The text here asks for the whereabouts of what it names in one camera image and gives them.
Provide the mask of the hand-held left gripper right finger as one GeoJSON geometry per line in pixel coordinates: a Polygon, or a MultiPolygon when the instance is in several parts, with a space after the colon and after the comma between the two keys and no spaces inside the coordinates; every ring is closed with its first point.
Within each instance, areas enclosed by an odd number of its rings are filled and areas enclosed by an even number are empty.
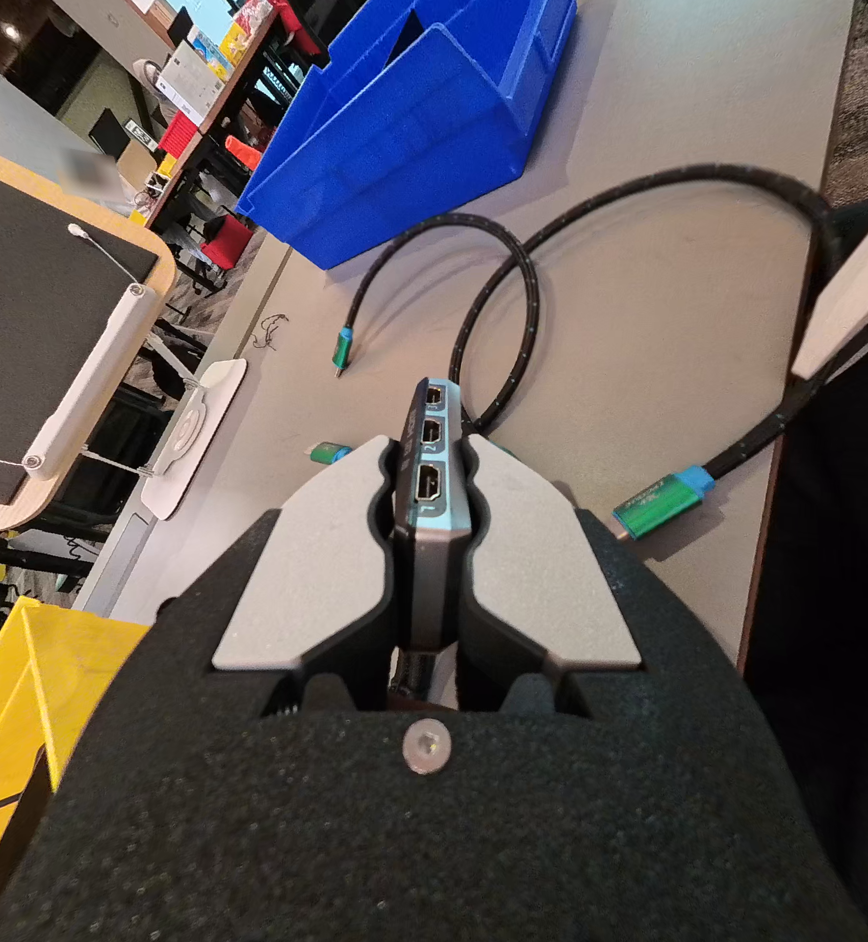
{"type": "Polygon", "coordinates": [[[463,451],[477,518],[461,580],[463,658],[491,681],[638,669],[638,647],[569,500],[482,435],[463,451]]]}

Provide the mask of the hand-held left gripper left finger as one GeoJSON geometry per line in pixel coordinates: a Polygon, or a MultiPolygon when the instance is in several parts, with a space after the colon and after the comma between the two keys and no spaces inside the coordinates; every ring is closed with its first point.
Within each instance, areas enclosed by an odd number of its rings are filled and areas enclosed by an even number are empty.
{"type": "Polygon", "coordinates": [[[282,507],[224,630],[220,672],[340,677],[385,692],[396,644],[390,533],[397,442],[378,435],[282,507]]]}

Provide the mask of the grey HDMI switch box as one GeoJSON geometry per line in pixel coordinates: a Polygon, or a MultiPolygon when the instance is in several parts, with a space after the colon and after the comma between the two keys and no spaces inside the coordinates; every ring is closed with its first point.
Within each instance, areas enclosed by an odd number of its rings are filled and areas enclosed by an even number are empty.
{"type": "Polygon", "coordinates": [[[462,562],[473,532],[460,387],[426,378],[414,391],[393,490],[397,660],[390,690],[428,699],[438,654],[457,639],[462,562]]]}

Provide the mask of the grey desk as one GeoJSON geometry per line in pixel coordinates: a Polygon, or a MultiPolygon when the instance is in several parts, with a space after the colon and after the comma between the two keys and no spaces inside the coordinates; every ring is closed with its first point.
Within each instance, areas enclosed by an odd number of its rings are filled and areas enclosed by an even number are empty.
{"type": "MultiPolygon", "coordinates": [[[[819,188],[853,2],[579,2],[522,177],[465,206],[526,239],[581,200],[695,163],[769,168],[819,188]]],[[[541,324],[491,439],[609,519],[702,465],[781,399],[808,271],[808,228],[723,183],[667,187],[581,219],[534,254],[541,324]]],[[[150,624],[265,510],[319,470],[307,450],[398,437],[416,383],[444,376],[503,258],[468,230],[399,252],[332,352],[372,250],[322,271],[268,236],[208,348],[248,373],[177,512],[134,492],[75,607],[150,624]],[[252,347],[284,313],[276,350],[252,347]]]]}

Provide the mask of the large yellow plastic bin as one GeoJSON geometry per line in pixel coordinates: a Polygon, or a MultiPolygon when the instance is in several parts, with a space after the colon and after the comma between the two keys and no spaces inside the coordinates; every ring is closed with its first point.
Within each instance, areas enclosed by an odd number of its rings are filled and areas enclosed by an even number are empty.
{"type": "Polygon", "coordinates": [[[149,627],[21,597],[0,632],[0,895],[149,627]]]}

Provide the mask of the red chair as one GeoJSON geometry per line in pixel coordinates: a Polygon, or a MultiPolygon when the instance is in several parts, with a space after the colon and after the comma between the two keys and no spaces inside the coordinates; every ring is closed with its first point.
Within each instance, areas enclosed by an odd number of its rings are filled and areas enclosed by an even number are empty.
{"type": "Polygon", "coordinates": [[[231,213],[205,223],[201,251],[209,263],[230,271],[252,241],[253,231],[231,213]]]}

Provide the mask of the wooden board with black mat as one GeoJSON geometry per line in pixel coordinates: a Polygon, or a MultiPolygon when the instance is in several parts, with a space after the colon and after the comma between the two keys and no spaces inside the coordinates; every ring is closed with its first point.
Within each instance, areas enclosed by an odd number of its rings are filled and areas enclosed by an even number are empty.
{"type": "MultiPolygon", "coordinates": [[[[30,483],[21,466],[129,285],[97,248],[68,232],[71,222],[159,295],[144,335],[177,277],[157,235],[0,157],[0,530],[40,514],[80,458],[54,487],[30,483]]],[[[120,374],[109,379],[84,435],[87,445],[141,347],[127,350],[120,374]]]]}

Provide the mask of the white panel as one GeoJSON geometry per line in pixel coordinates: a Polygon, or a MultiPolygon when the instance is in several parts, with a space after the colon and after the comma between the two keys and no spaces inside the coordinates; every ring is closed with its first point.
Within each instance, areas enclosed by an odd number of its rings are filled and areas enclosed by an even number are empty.
{"type": "Polygon", "coordinates": [[[868,326],[868,234],[820,294],[791,366],[809,380],[868,326]]]}

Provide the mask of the blue plastic bin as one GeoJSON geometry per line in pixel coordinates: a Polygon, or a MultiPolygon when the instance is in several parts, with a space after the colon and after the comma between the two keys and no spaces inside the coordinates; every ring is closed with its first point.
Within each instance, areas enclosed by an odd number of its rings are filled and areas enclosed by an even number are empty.
{"type": "Polygon", "coordinates": [[[370,1],[237,204],[322,270],[522,175],[573,1],[370,1]]]}

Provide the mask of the shelving with boxes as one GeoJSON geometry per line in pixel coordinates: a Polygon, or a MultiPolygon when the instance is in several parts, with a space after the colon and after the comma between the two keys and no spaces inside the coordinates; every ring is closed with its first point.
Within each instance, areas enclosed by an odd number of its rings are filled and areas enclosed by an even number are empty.
{"type": "Polygon", "coordinates": [[[304,78],[330,61],[330,45],[360,2],[229,2],[230,25],[212,41],[192,25],[155,76],[154,87],[175,108],[159,142],[170,160],[157,195],[144,186],[144,225],[161,230],[179,212],[202,169],[219,171],[240,194],[251,171],[226,146],[233,135],[265,143],[304,78]]]}

